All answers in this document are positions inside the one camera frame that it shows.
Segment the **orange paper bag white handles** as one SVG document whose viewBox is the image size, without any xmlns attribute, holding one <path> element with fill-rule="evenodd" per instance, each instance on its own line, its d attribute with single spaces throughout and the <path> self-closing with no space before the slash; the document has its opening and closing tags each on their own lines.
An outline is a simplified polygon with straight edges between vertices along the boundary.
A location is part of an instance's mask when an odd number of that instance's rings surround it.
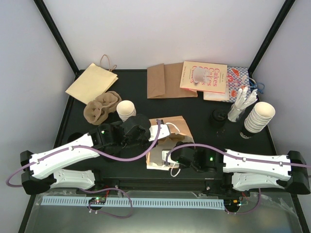
<svg viewBox="0 0 311 233">
<path fill-rule="evenodd" d="M 146 168 L 149 170 L 169 171 L 172 177 L 178 176 L 181 166 L 167 153 L 175 147 L 177 142 L 193 143 L 193 137 L 190 129 L 182 116 L 172 116 L 162 118 L 164 129 L 170 134 L 160 133 L 157 145 L 146 155 Z"/>
</svg>

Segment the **stack of pulp cup carriers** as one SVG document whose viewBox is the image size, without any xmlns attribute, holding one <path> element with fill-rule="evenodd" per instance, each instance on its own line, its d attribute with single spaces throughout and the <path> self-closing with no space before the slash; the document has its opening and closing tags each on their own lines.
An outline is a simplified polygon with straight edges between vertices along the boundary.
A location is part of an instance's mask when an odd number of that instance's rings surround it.
<svg viewBox="0 0 311 233">
<path fill-rule="evenodd" d="M 116 111 L 121 101 L 117 92 L 104 92 L 86 105 L 83 112 L 84 118 L 92 125 L 100 125 L 107 120 L 109 113 Z"/>
</svg>

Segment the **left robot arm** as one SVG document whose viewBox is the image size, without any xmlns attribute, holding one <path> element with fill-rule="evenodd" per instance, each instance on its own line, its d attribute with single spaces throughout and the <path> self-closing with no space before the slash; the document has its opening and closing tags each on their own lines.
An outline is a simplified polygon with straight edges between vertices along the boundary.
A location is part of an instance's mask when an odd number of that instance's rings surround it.
<svg viewBox="0 0 311 233">
<path fill-rule="evenodd" d="M 148 117 L 138 114 L 125 122 L 103 123 L 81 137 L 47 152 L 20 154 L 23 168 L 21 185 L 28 195 L 36 195 L 51 188 L 89 189 L 101 193 L 104 181 L 94 169 L 73 171 L 66 168 L 83 160 L 104 156 L 119 162 L 132 162 L 145 157 L 159 139 L 171 134 L 163 120 L 152 125 Z"/>
</svg>

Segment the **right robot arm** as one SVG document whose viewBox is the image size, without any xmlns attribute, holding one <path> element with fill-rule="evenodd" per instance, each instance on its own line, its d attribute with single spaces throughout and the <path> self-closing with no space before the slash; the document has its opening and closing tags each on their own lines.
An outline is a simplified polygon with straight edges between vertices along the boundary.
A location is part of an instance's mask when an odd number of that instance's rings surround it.
<svg viewBox="0 0 311 233">
<path fill-rule="evenodd" d="M 311 192 L 308 169 L 302 154 L 291 150 L 285 155 L 258 155 L 205 144 L 177 142 L 162 153 L 164 164 L 210 172 L 222 180 L 221 190 L 231 196 L 250 189 L 282 189 L 296 195 Z"/>
</svg>

